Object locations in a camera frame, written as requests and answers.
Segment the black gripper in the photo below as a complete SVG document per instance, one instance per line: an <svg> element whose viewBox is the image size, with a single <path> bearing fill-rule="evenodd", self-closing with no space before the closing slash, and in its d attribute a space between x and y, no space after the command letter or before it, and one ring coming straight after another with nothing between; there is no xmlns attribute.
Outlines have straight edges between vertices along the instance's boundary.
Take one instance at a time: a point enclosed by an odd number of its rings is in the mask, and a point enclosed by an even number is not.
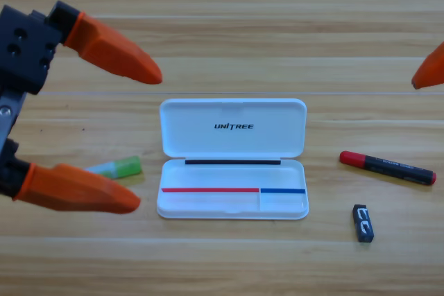
<svg viewBox="0 0 444 296"><path fill-rule="evenodd" d="M59 31L64 46L109 73L149 85L162 82L160 68L136 43L63 1L57 1L47 17L36 11L26 15L5 5L1 10L1 194L11 198L19 193L30 164L15 157L19 144L8 136L26 96L38 94L45 84Z"/></svg>

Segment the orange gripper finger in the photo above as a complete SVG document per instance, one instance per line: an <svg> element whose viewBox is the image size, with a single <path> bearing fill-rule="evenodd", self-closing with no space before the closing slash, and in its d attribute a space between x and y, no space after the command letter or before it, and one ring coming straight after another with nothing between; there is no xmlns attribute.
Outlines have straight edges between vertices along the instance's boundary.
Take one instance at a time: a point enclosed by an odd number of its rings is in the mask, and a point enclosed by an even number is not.
<svg viewBox="0 0 444 296"><path fill-rule="evenodd" d="M31 164L13 200L55 211L112 214L129 214L141 203L137 195L117 182L66 164L53 168Z"/></svg>
<svg viewBox="0 0 444 296"><path fill-rule="evenodd" d="M414 89L422 89L443 84L444 42L433 50L419 66L411 79Z"/></svg>

